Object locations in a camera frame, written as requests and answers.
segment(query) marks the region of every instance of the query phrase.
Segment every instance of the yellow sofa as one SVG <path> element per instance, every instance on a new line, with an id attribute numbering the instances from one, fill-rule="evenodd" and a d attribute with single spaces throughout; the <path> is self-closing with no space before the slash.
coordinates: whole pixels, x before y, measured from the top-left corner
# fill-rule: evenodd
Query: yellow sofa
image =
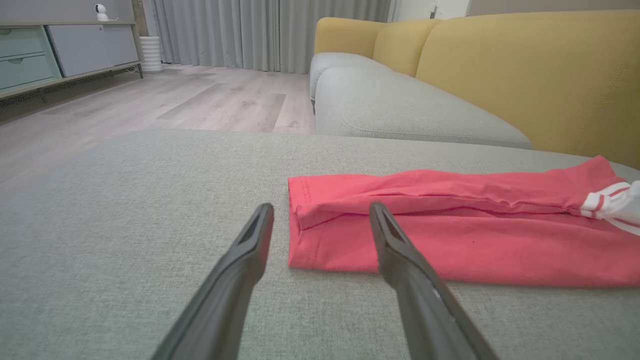
<path id="1" fill-rule="evenodd" d="M 640 168 L 640 10 L 383 24 L 323 18 L 315 53 L 351 53 L 508 122 L 536 150 Z"/>

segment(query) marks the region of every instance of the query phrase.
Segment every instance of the sofa armrest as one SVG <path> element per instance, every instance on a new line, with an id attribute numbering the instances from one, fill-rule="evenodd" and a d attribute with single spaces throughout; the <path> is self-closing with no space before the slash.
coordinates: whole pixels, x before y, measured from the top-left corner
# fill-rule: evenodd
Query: sofa armrest
<path id="1" fill-rule="evenodd" d="M 382 22 L 323 17 L 316 26 L 314 53 L 350 53 L 373 57 Z"/>

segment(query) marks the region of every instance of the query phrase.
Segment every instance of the folded clothing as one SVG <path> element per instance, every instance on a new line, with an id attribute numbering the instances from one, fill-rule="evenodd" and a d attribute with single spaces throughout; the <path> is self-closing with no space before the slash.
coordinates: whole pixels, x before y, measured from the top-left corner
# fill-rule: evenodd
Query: folded clothing
<path id="1" fill-rule="evenodd" d="M 629 188 L 601 156 L 544 173 L 292 177 L 289 266 L 377 271 L 368 213 L 378 201 L 444 279 L 639 286 L 640 227 L 603 219 Z"/>

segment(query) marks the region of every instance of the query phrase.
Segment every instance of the security camera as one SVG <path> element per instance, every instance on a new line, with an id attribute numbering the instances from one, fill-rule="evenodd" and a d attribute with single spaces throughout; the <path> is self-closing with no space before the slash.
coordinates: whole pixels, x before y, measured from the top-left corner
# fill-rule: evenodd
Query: security camera
<path id="1" fill-rule="evenodd" d="M 109 16 L 107 15 L 107 8 L 102 4 L 95 5 L 95 12 L 98 13 L 98 21 L 109 21 Z"/>

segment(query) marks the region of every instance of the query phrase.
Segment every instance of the gray curtain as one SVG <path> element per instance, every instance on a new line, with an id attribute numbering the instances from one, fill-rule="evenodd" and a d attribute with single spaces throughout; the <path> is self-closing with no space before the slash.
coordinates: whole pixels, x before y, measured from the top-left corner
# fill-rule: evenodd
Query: gray curtain
<path id="1" fill-rule="evenodd" d="M 387 22 L 390 0 L 280 0 L 280 71 L 309 72 L 323 17 Z"/>
<path id="2" fill-rule="evenodd" d="M 163 60 L 274 71 L 278 0 L 153 0 Z"/>
<path id="3" fill-rule="evenodd" d="M 322 17 L 387 21 L 390 0 L 153 0 L 163 61 L 306 74 Z"/>

